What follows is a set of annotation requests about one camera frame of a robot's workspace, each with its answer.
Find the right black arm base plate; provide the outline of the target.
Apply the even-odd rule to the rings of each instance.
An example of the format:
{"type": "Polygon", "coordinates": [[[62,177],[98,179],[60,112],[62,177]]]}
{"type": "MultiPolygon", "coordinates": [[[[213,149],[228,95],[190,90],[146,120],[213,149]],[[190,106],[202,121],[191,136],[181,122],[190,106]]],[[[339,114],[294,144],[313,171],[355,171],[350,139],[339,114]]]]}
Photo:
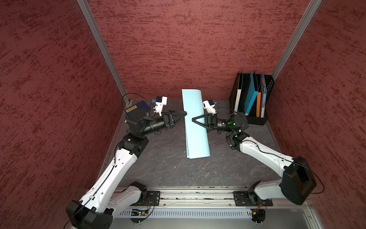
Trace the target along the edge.
{"type": "Polygon", "coordinates": [[[260,199],[254,192],[234,191],[233,192],[235,205],[237,207],[272,207],[271,199],[260,199]]]}

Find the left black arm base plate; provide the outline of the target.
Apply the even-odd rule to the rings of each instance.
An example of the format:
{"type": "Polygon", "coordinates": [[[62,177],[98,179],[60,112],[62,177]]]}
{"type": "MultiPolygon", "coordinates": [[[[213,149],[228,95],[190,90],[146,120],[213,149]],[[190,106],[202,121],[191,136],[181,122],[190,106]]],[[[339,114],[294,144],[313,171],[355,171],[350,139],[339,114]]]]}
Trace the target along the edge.
{"type": "Polygon", "coordinates": [[[135,206],[159,206],[160,203],[160,191],[142,191],[140,195],[140,199],[135,206]]]}

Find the light blue rectangular paper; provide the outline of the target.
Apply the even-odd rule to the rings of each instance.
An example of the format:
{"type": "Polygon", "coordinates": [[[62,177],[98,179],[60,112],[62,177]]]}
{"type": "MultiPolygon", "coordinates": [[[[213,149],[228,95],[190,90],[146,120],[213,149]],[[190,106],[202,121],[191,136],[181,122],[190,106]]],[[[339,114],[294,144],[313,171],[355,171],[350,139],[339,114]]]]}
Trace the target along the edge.
{"type": "Polygon", "coordinates": [[[194,123],[192,119],[204,115],[202,94],[200,90],[183,89],[183,106],[185,116],[185,136],[187,157],[196,159],[210,156],[206,128],[194,123]]]}

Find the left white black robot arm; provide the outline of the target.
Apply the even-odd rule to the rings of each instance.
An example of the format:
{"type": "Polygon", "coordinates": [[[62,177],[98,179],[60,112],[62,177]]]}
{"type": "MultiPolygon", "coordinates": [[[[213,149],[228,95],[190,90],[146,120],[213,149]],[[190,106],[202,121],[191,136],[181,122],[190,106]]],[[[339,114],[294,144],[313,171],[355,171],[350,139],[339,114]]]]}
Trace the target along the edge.
{"type": "Polygon", "coordinates": [[[126,119],[129,131],[117,144],[107,169],[80,200],[71,201],[66,208],[71,225],[76,229],[108,229],[117,212],[143,203],[147,187],[138,182],[133,182],[118,196],[112,195],[148,145],[147,135],[175,127],[186,115],[185,111],[167,111],[151,117],[140,108],[134,109],[126,119]]]}

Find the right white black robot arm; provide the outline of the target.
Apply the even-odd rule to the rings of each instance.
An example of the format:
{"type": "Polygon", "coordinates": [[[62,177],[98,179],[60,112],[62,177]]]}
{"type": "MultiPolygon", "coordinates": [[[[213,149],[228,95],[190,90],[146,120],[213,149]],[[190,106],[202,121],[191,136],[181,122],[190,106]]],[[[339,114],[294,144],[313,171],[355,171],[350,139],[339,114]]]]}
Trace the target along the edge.
{"type": "Polygon", "coordinates": [[[277,180],[253,184],[247,191],[248,205],[260,206],[265,200],[283,198],[302,205],[316,188],[308,161],[301,156],[291,157],[277,152],[244,132],[249,127],[244,114],[232,114],[228,119],[204,114],[192,118],[192,122],[209,131],[227,132],[226,141],[232,150],[255,158],[280,176],[277,180]]]}

